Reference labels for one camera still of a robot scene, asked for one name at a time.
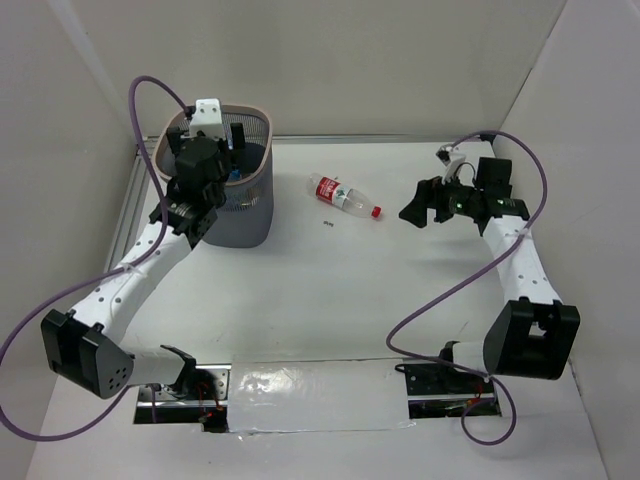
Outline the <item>crushed bottle blue label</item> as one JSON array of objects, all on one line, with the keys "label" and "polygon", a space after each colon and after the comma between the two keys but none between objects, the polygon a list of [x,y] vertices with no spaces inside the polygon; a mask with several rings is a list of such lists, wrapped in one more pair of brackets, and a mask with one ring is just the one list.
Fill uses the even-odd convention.
[{"label": "crushed bottle blue label", "polygon": [[[228,141],[229,150],[231,153],[234,152],[233,142],[231,140]],[[229,182],[237,182],[242,179],[242,174],[240,168],[236,163],[232,164],[232,169],[228,177]]]}]

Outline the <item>clear bottle red label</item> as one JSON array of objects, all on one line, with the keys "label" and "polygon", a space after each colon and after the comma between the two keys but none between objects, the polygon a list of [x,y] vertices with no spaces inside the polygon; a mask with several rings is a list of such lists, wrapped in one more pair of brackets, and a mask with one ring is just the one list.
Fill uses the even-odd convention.
[{"label": "clear bottle red label", "polygon": [[313,173],[306,181],[306,189],[311,197],[350,215],[374,220],[381,217],[380,206],[339,180]]}]

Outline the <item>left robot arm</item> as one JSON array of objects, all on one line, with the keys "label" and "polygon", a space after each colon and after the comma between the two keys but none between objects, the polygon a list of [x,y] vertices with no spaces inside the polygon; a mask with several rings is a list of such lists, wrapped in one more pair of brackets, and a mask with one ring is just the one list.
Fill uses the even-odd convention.
[{"label": "left robot arm", "polygon": [[176,174],[118,264],[118,274],[68,312],[52,310],[41,322],[51,370],[101,399],[146,384],[160,384],[184,399],[197,387],[196,360],[186,352],[170,345],[133,352],[120,343],[146,299],[213,226],[227,200],[225,183],[244,159],[246,140],[239,123],[232,124],[230,139],[213,140],[203,132],[187,138],[172,128],[169,140]]}]

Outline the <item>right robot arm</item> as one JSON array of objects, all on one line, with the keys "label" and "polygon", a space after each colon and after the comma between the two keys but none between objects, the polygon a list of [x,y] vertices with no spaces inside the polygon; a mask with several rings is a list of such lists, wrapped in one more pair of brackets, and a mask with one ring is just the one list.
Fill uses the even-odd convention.
[{"label": "right robot arm", "polygon": [[512,163],[482,157],[470,185],[459,170],[462,154],[443,153],[443,176],[421,180],[400,219],[423,228],[427,213],[444,223],[470,218],[497,261],[505,305],[481,342],[448,343],[436,379],[448,392],[460,391],[471,370],[484,374],[556,380],[567,363],[579,325],[576,307],[565,304],[544,271],[528,225],[525,202],[511,195]]}]

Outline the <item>grey mesh waste bin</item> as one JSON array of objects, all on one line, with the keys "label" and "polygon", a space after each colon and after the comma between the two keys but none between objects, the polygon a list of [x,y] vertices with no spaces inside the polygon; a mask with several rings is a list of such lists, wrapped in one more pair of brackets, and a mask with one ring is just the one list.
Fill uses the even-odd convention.
[{"label": "grey mesh waste bin", "polygon": [[218,247],[253,248],[268,236],[274,212],[271,120],[259,108],[220,104],[227,143],[232,141],[230,124],[241,122],[244,126],[245,149],[231,153],[232,164],[240,168],[241,180],[227,180],[220,193],[183,193],[178,188],[166,129],[180,127],[190,137],[189,121],[195,103],[169,121],[152,155],[152,164],[165,182],[170,231],[184,234],[191,245],[203,241]]}]

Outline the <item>aluminium frame rail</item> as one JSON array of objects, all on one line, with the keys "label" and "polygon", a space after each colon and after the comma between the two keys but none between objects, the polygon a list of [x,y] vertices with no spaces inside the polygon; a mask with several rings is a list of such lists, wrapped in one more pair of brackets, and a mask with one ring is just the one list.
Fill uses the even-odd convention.
[{"label": "aluminium frame rail", "polygon": [[133,355],[145,355],[150,348],[139,340],[128,339],[127,330],[161,280],[151,271],[150,259],[139,266],[131,265],[153,245],[160,232],[158,226],[148,225],[147,215],[153,210],[146,205],[148,199],[155,201],[157,195],[142,155],[136,151],[106,263],[109,271],[119,267],[125,271],[97,282],[72,307],[77,320],[88,326],[100,324],[104,336]]}]

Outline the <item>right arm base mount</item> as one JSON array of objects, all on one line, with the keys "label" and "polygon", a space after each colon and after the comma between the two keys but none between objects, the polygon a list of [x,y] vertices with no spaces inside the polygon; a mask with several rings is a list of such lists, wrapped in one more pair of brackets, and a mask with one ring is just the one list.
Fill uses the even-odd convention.
[{"label": "right arm base mount", "polygon": [[494,385],[476,375],[435,363],[399,363],[394,366],[405,380],[409,418],[459,418],[500,416]]}]

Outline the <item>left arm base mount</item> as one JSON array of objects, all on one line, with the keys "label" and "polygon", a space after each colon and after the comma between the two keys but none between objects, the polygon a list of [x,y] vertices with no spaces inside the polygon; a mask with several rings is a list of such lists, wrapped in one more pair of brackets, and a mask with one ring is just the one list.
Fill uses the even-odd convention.
[{"label": "left arm base mount", "polygon": [[140,386],[134,425],[194,425],[203,432],[228,431],[230,364],[196,366],[195,379],[186,392],[169,386]]}]

